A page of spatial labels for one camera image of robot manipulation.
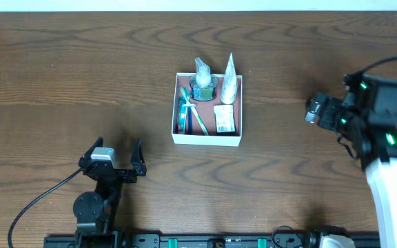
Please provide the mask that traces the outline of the green red toothpaste tube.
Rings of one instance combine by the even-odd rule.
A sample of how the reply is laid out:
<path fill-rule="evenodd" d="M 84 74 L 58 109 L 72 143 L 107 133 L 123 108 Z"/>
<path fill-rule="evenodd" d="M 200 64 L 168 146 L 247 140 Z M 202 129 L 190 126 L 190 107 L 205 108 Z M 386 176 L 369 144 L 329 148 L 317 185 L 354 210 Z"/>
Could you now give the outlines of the green red toothpaste tube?
<path fill-rule="evenodd" d="M 179 97 L 178 105 L 178 118 L 177 118 L 177 128 L 179 134 L 185 133 L 186 123 L 187 123 L 187 108 L 184 106 L 186 100 L 183 96 Z"/>

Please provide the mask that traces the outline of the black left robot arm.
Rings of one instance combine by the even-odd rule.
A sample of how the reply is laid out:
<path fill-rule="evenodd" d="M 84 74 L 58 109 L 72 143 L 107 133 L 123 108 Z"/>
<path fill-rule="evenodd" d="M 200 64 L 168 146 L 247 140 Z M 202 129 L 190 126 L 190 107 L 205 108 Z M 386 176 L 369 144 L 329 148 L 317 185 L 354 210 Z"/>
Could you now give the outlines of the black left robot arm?
<path fill-rule="evenodd" d="M 74 247 L 117 248 L 130 243 L 122 231 L 113 229 L 113 225 L 122 186 L 136 183 L 139 176 L 147 174 L 140 140 L 134 146 L 130 163 L 131 169 L 119 169 L 114 149 L 104 147 L 101 137 L 79 159 L 83 175 L 94 180 L 96 187 L 74 201 L 73 213 L 77 218 Z"/>

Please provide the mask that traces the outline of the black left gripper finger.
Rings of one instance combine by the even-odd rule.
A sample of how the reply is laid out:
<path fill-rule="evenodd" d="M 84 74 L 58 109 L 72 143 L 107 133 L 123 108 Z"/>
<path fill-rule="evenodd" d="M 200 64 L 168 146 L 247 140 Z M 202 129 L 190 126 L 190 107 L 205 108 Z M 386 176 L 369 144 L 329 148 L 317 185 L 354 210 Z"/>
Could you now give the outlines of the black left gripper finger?
<path fill-rule="evenodd" d="M 136 145 L 134 146 L 134 150 L 130 158 L 130 163 L 132 164 L 134 169 L 145 169 L 145 160 L 141 147 L 141 139 L 139 138 L 137 139 Z"/>
<path fill-rule="evenodd" d="M 81 162 L 90 160 L 93 151 L 98 147 L 103 147 L 103 138 L 101 136 L 98 137 L 94 144 L 82 155 Z"/>

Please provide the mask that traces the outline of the green white toothbrush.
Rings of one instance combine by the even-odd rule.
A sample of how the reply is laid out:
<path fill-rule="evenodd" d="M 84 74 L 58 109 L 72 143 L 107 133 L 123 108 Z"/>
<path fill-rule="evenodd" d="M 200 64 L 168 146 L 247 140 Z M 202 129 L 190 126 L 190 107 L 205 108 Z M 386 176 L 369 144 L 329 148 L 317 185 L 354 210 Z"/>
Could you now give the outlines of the green white toothbrush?
<path fill-rule="evenodd" d="M 192 113 L 195 115 L 195 117 L 196 117 L 196 119 L 198 121 L 198 124 L 200 125 L 200 128 L 203 131 L 203 134 L 205 136 L 208 136 L 209 135 L 208 130 L 207 130 L 204 122 L 202 121 L 202 119 L 201 119 L 201 117 L 200 117 L 200 115 L 198 113 L 198 110 L 196 108 L 196 104 L 191 102 L 190 91 L 185 86 L 181 86 L 179 89 L 180 89 L 181 95 L 184 97 L 184 99 L 186 101 L 185 106 L 189 107 L 191 109 Z"/>

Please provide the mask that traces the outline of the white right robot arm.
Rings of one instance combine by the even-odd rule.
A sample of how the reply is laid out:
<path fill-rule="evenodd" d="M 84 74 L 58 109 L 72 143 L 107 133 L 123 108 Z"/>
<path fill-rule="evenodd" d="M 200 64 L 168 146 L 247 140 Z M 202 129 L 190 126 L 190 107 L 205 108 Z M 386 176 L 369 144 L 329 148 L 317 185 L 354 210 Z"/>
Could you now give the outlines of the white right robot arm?
<path fill-rule="evenodd" d="M 350 142 L 346 149 L 365 173 L 376 207 L 381 247 L 397 247 L 397 93 L 317 93 L 305 120 Z"/>

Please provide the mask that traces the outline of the blue disposable razor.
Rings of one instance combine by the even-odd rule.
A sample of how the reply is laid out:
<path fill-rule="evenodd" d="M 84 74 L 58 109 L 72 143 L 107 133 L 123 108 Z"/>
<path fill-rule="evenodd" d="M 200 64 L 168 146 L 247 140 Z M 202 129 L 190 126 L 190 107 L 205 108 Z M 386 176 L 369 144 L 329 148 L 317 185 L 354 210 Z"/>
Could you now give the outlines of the blue disposable razor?
<path fill-rule="evenodd" d="M 192 109 L 189 108 L 187 110 L 187 134 L 192 135 L 193 127 L 192 127 Z"/>

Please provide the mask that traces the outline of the clear blue soap pump bottle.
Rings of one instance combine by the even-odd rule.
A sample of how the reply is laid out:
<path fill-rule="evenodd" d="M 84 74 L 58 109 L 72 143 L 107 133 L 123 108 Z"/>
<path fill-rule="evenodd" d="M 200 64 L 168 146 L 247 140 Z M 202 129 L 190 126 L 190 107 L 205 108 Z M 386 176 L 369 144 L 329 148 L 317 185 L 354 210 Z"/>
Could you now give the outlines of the clear blue soap pump bottle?
<path fill-rule="evenodd" d="M 195 101 L 211 101 L 216 96 L 218 79 L 210 71 L 210 67 L 199 57 L 195 58 L 196 74 L 190 78 L 192 98 Z"/>

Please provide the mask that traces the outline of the green white soap packet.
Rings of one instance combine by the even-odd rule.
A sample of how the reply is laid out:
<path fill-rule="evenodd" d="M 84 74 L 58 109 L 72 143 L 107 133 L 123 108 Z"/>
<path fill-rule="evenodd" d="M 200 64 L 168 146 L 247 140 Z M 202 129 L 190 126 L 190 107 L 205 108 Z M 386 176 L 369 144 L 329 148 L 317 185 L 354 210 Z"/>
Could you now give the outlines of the green white soap packet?
<path fill-rule="evenodd" d="M 214 116 L 217 133 L 236 131 L 233 105 L 215 105 Z"/>

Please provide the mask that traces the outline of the white lotion tube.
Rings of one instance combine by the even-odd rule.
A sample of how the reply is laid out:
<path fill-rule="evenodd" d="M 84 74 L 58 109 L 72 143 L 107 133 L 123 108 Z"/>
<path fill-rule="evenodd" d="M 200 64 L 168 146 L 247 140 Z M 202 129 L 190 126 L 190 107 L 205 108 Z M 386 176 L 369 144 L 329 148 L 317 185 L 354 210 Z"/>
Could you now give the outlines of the white lotion tube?
<path fill-rule="evenodd" d="M 221 102 L 226 105 L 233 104 L 236 100 L 237 90 L 238 90 L 238 79 L 236 76 L 233 55 L 230 54 L 230 57 L 227 62 L 227 67 L 225 70 L 225 75 L 223 77 L 223 83 L 221 89 Z"/>

